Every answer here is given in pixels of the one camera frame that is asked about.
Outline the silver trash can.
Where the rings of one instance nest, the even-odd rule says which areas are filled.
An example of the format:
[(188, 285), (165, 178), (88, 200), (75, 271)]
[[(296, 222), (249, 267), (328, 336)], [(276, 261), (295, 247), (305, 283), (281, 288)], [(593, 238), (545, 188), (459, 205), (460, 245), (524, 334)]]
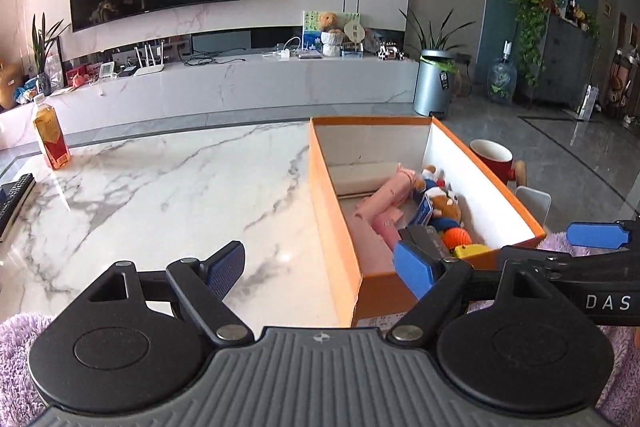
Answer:
[(446, 117), (456, 74), (454, 54), (443, 50), (423, 50), (416, 76), (413, 112), (424, 117)]

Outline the red white mug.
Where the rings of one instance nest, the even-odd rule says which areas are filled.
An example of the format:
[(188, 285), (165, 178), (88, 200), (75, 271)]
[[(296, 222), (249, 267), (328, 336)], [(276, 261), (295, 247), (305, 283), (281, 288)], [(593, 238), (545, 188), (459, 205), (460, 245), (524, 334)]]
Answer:
[(476, 139), (470, 143), (470, 149), (504, 184), (527, 184), (525, 162), (515, 160), (512, 152), (505, 146), (490, 140)]

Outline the crochet orange strawberry toy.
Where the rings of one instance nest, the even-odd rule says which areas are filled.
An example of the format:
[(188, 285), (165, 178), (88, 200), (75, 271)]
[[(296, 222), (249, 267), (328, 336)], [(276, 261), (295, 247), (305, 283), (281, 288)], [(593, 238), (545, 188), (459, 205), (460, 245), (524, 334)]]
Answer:
[(460, 227), (443, 231), (442, 234), (440, 234), (440, 238), (448, 251), (454, 251), (457, 247), (473, 244), (469, 232)]

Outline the dark grey cabinet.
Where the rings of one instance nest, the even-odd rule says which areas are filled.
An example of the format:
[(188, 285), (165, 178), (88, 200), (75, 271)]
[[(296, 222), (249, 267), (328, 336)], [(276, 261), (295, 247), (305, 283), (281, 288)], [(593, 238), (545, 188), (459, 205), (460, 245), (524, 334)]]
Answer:
[(537, 72), (535, 86), (518, 80), (516, 95), (536, 104), (576, 108), (591, 79), (597, 43), (589, 32), (551, 14), (539, 47), (544, 69)]

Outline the plush dog toy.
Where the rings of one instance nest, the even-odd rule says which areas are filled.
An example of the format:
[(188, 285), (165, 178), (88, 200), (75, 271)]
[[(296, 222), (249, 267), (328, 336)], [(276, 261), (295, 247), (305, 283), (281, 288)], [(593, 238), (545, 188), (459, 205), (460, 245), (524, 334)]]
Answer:
[(412, 198), (416, 203), (416, 213), (410, 225), (429, 225), (437, 232), (462, 227), (457, 194), (446, 181), (444, 170), (433, 165), (425, 166), (414, 181)]

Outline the pink notebook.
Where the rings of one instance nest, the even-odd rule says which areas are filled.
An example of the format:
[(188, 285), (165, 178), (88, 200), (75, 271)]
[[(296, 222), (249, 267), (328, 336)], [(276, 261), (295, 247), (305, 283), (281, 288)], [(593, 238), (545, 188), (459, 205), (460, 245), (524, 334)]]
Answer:
[(416, 173), (399, 165), (370, 197), (363, 199), (348, 220), (360, 269), (366, 274), (393, 270), (392, 256), (400, 235), (396, 223), (404, 213), (399, 206), (411, 194)]

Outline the white flat box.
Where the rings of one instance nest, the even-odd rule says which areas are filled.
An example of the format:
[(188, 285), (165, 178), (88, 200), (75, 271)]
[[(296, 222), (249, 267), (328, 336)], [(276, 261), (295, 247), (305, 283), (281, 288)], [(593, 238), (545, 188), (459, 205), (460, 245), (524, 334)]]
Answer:
[(394, 162), (369, 162), (332, 166), (329, 174), (337, 196), (370, 194), (378, 191), (397, 171)]

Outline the dark grey box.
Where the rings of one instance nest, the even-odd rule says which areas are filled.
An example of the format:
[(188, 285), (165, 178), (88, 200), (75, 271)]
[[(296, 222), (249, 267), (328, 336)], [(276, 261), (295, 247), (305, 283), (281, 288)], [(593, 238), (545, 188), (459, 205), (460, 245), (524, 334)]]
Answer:
[(445, 259), (450, 255), (439, 233), (431, 225), (410, 225), (401, 229), (399, 236), (402, 241), (420, 249), (433, 259)]

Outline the yellow toy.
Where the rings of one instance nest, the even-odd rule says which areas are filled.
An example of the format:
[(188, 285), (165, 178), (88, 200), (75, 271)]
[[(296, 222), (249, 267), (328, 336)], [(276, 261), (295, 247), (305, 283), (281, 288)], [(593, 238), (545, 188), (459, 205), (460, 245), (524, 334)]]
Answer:
[(458, 245), (454, 247), (454, 255), (459, 259), (469, 259), (489, 253), (491, 248), (483, 244)]

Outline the orange white storage box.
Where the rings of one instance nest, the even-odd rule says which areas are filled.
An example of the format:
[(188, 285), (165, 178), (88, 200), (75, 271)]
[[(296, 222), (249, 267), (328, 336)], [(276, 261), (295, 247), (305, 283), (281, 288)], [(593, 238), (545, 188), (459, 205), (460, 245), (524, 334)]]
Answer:
[[(471, 258), (475, 268), (495, 266), (503, 246), (537, 246), (546, 236), (542, 225), (490, 169), (435, 118), (318, 117), (309, 124), (309, 186), (326, 272), (342, 327), (387, 329), (416, 298), (394, 270), (363, 273), (349, 233), (348, 220), (370, 194), (337, 196), (332, 166), (394, 162), (415, 173), (427, 165), (444, 170), (457, 194), (463, 228), (477, 244), (491, 248)], [(411, 197), (399, 209), (397, 228), (416, 213)]]

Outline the green trailing plant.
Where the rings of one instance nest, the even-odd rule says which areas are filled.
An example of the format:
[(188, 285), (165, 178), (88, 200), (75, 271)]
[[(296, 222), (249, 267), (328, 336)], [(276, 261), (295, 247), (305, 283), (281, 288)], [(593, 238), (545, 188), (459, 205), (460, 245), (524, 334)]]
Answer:
[(518, 75), (530, 87), (538, 83), (544, 70), (541, 41), (548, 29), (550, 14), (558, 0), (509, 0), (516, 6), (516, 30), (518, 36)]

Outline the water jug bottle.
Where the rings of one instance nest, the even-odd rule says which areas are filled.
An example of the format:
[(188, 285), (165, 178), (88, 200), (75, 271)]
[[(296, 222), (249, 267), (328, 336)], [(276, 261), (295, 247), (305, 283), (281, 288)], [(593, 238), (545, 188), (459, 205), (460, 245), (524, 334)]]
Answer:
[(490, 101), (500, 104), (511, 104), (518, 71), (511, 62), (512, 42), (506, 40), (499, 60), (491, 65), (487, 77), (487, 93)]

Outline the white wifi router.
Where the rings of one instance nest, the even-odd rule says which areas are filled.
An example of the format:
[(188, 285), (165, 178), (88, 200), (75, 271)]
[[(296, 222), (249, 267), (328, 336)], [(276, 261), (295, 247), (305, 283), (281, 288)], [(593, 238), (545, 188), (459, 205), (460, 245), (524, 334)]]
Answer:
[(164, 61), (164, 44), (161, 43), (153, 48), (149, 43), (145, 43), (142, 49), (135, 48), (138, 68), (134, 72), (135, 76), (145, 76), (163, 72), (165, 67)]

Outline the orange drink bottle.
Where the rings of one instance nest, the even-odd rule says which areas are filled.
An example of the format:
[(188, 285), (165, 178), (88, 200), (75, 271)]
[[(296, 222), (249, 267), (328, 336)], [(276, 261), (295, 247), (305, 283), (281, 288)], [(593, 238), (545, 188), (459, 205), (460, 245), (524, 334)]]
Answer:
[(38, 136), (41, 153), (50, 169), (61, 169), (70, 162), (70, 150), (58, 121), (58, 114), (46, 102), (43, 94), (35, 96), (35, 104), (36, 113), (32, 123)]

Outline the black keyboard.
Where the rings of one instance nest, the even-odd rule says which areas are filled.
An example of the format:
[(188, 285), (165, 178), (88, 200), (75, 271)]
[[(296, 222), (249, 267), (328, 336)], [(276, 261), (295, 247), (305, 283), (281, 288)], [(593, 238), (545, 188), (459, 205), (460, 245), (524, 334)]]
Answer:
[(36, 180), (31, 173), (25, 173), (16, 181), (1, 185), (0, 242), (9, 236), (13, 223), (20, 213), (27, 197), (32, 193)]

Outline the teddy bear figurine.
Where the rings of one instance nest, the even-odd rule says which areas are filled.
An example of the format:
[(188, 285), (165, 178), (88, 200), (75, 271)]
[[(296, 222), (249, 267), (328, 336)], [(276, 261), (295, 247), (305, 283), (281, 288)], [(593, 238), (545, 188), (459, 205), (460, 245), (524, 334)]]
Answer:
[(341, 55), (344, 32), (338, 27), (338, 17), (333, 12), (321, 12), (319, 15), (320, 40), (322, 54), (326, 57)]

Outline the potted orchid plant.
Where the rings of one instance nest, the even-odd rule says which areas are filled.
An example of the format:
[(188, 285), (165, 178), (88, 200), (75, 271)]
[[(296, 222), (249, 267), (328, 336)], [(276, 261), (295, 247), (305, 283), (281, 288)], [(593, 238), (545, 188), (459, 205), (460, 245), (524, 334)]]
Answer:
[(64, 20), (58, 20), (49, 26), (44, 13), (41, 14), (40, 20), (35, 16), (32, 17), (32, 52), (34, 52), (36, 87), (39, 94), (48, 96), (52, 92), (51, 80), (46, 72), (47, 59), (52, 46), (69, 27), (70, 24), (64, 24)]

